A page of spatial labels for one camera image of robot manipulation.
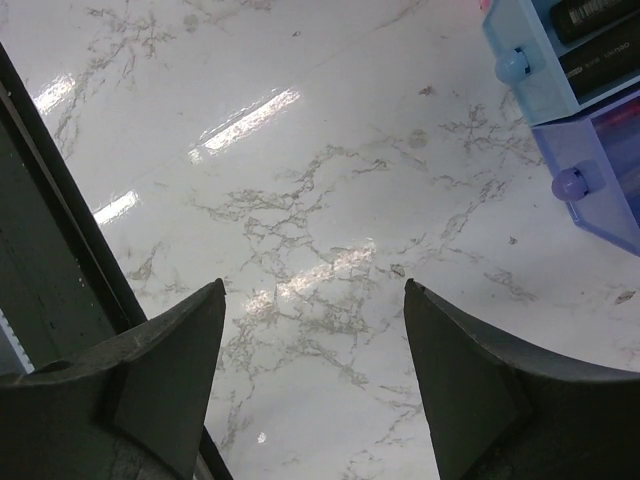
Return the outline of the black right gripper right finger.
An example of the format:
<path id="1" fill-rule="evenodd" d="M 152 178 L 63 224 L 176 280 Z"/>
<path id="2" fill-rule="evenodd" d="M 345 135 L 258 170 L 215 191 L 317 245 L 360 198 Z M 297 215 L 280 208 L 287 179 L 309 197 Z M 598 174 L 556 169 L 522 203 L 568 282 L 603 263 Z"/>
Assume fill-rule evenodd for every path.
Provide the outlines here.
<path id="1" fill-rule="evenodd" d="M 404 319 L 443 479 L 635 479 L 639 376 L 498 329 L 420 283 Z"/>

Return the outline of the pink highlighter black body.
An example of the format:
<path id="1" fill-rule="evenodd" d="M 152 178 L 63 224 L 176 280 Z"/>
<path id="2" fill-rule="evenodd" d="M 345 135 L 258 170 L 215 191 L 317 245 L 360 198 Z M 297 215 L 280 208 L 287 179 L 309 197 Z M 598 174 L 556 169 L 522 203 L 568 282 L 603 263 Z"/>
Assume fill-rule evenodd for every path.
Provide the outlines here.
<path id="1" fill-rule="evenodd" d="M 639 32 L 602 34 L 559 58 L 577 97 L 639 68 Z"/>

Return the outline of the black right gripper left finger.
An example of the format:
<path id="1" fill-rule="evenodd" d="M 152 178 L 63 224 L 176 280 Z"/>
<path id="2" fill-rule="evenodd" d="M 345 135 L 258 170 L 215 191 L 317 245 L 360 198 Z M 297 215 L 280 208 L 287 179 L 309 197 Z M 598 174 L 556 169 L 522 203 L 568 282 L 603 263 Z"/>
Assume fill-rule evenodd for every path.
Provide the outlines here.
<path id="1" fill-rule="evenodd" d="M 2 478 L 192 478 L 225 296 L 217 279 L 81 354 L 2 376 Z"/>

